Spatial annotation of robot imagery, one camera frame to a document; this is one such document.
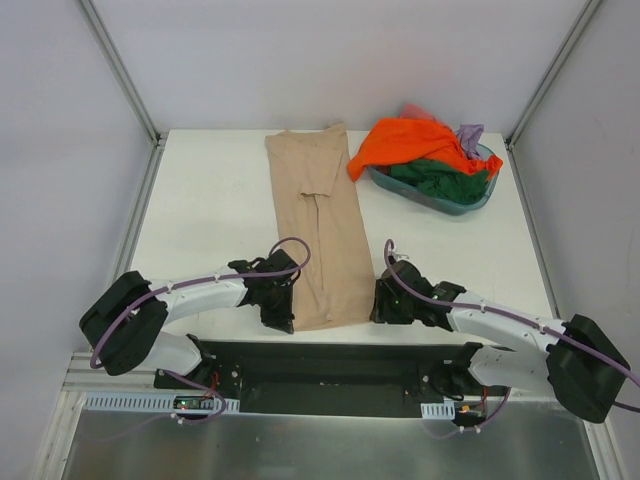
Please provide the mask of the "beige t shirt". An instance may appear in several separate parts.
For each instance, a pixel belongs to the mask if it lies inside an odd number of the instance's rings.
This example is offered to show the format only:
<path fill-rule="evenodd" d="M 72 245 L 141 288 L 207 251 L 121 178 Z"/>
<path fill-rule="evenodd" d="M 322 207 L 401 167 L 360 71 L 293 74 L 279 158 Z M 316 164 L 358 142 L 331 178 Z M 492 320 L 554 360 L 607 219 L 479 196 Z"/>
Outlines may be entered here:
<path fill-rule="evenodd" d="M 302 265 L 294 285 L 296 331 L 366 323 L 375 274 L 342 124 L 312 133 L 282 131 L 265 146 L 278 234 Z"/>

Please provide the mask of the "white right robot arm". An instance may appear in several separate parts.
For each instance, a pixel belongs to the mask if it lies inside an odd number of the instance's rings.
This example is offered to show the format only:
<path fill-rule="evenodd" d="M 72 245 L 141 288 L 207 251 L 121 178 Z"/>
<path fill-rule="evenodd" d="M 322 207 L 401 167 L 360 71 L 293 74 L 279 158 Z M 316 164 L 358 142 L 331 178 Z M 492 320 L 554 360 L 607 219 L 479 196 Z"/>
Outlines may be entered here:
<path fill-rule="evenodd" d="M 569 413 L 603 422 L 631 368 L 592 319 L 545 319 L 490 302 L 454 283 L 430 283 L 409 261 L 385 258 L 372 312 L 377 323 L 473 336 L 428 377 L 441 396 L 461 401 L 481 387 L 553 396 Z"/>

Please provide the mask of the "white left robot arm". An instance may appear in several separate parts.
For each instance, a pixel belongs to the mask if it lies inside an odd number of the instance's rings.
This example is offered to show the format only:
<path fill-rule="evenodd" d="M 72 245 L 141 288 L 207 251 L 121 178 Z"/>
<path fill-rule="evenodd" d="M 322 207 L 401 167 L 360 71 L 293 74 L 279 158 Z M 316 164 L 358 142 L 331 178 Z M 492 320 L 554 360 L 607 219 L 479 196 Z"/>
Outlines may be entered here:
<path fill-rule="evenodd" d="M 293 286 L 298 264 L 282 249 L 266 258 L 234 260 L 203 279 L 152 283 L 126 272 L 81 317 L 79 328 L 110 376 L 138 367 L 165 372 L 156 384 L 176 388 L 177 375 L 188 388 L 214 388 L 214 355 L 193 334 L 163 327 L 214 309 L 256 306 L 263 325 L 293 331 Z"/>

